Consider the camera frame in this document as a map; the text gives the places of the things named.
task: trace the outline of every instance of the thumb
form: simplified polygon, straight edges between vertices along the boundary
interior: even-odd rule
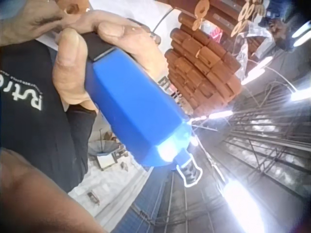
[[[98,26],[98,35],[131,54],[152,78],[157,78],[166,67],[166,59],[157,44],[140,27],[102,22]]]
[[[53,84],[68,104],[89,100],[84,89],[87,46],[74,30],[64,29],[58,39],[58,53],[53,69]]]

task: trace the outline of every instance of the black shirt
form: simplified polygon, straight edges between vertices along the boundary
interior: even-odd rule
[[[87,142],[96,113],[64,112],[52,83],[50,50],[38,41],[1,48],[0,145],[24,156],[64,191],[87,172]]]

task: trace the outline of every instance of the person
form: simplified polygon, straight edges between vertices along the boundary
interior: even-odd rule
[[[53,29],[62,30],[54,65],[49,48],[34,40]],[[150,77],[166,66],[148,33],[112,13],[66,15],[52,0],[27,0],[17,16],[1,20],[0,223],[6,230],[103,232],[66,194],[87,172],[98,111],[84,89],[87,46],[80,34],[91,31],[130,53]]]
[[[260,27],[267,28],[273,36],[276,46],[284,51],[292,51],[294,41],[291,39],[291,28],[284,19],[292,0],[270,0],[267,8],[263,4],[255,6],[254,14],[263,16]]]

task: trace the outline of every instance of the ceiling light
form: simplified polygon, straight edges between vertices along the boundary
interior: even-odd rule
[[[191,143],[193,146],[195,146],[195,147],[197,147],[197,146],[199,145],[198,140],[196,140],[196,138],[195,138],[194,136],[191,136],[191,137],[190,137],[190,143]]]
[[[296,42],[294,43],[294,47],[301,46],[302,44],[306,43],[310,39],[311,39],[311,31],[308,31],[306,34],[304,34],[302,37],[296,40]]]
[[[199,120],[206,120],[207,116],[200,116],[200,117],[196,117],[196,118],[191,118],[190,121],[188,122],[188,124],[192,124],[195,121],[199,121]]]
[[[263,73],[265,72],[265,69],[258,69],[258,70],[251,70],[248,73],[248,76],[246,79],[244,79],[241,84],[245,85],[248,84],[249,82],[255,80],[256,78],[258,78],[259,76],[261,76]]]
[[[224,112],[213,113],[213,114],[209,115],[209,119],[218,119],[218,118],[222,118],[222,117],[229,117],[231,115],[233,115],[232,111],[224,111]]]
[[[299,28],[292,36],[292,38],[297,38],[302,35],[302,33],[311,29],[311,21],[306,22],[301,28]]]
[[[271,61],[273,60],[273,56],[270,57],[266,57],[265,59],[263,59],[253,70],[255,69],[261,69],[263,67],[265,67],[266,65],[268,65]]]
[[[301,90],[301,91],[296,91],[292,93],[292,101],[299,101],[299,100],[304,100],[311,98],[311,87]]]
[[[223,196],[246,233],[264,233],[259,208],[243,185],[238,181],[229,182]]]

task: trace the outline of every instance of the blue plastic housing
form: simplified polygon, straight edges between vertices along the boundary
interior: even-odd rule
[[[86,90],[138,163],[168,165],[188,147],[188,116],[122,50],[88,63]]]

